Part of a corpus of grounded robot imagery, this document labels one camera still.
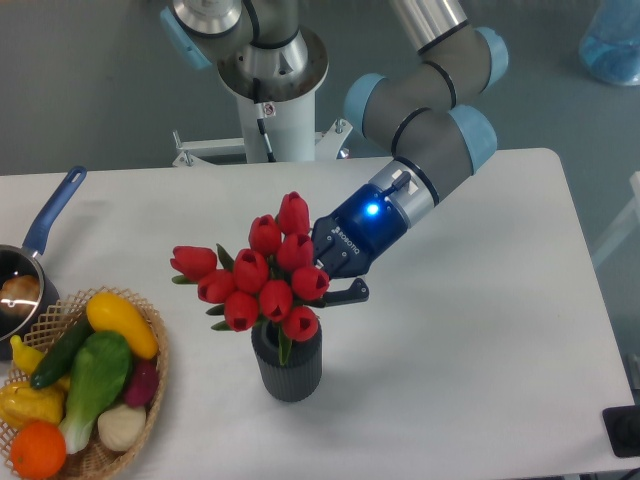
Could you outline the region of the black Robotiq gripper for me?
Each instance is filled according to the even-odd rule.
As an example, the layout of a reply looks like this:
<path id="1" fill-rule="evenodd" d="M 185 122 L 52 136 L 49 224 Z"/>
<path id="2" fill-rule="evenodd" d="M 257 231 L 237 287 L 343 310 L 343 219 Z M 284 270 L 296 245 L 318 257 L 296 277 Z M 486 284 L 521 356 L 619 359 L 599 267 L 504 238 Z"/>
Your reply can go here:
<path id="1" fill-rule="evenodd" d="M 392 203 L 397 187 L 365 184 L 312 229 L 313 261 L 330 277 L 366 274 L 372 263 L 408 230 L 401 209 Z M 370 289 L 355 278 L 343 290 L 326 292 L 322 307 L 366 302 Z"/>

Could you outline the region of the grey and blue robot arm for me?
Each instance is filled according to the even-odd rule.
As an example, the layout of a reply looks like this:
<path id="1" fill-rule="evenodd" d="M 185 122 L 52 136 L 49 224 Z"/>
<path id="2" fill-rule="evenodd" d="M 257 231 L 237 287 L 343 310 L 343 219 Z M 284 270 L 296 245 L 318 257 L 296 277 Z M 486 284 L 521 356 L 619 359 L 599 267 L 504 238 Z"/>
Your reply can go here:
<path id="1" fill-rule="evenodd" d="M 392 159 L 312 231 L 314 262 L 350 288 L 316 307 L 368 297 L 371 264 L 494 154 L 496 134 L 469 106 L 505 73 L 502 38 L 472 27 L 456 1 L 392 5 L 420 65 L 393 81 L 368 74 L 349 89 L 333 130 L 315 132 L 315 93 L 328 71 L 321 39 L 294 1 L 172 1 L 161 12 L 174 48 L 195 69 L 215 66 L 235 96 L 251 163 L 337 155 L 359 132 Z"/>

